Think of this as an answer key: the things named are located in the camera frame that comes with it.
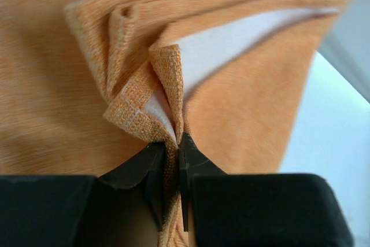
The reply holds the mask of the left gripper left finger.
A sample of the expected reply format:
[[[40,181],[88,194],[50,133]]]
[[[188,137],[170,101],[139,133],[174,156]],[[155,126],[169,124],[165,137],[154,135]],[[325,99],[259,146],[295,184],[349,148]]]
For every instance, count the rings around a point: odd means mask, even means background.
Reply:
[[[156,246],[165,145],[92,175],[1,176],[2,246]]]

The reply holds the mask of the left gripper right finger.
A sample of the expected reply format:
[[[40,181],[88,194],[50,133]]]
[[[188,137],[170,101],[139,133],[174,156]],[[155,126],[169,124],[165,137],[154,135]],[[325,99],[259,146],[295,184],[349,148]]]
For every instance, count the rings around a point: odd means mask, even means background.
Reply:
[[[353,246],[336,196],[314,174],[226,174],[188,133],[179,147],[191,246]]]

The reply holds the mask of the orange cloth napkin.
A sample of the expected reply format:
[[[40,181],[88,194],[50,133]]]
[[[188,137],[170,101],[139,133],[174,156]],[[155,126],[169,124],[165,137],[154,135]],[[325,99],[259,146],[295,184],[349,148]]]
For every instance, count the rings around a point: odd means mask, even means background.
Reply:
[[[180,135],[275,172],[311,60],[351,0],[1,0],[1,172],[102,174],[164,140],[160,246],[186,246]]]

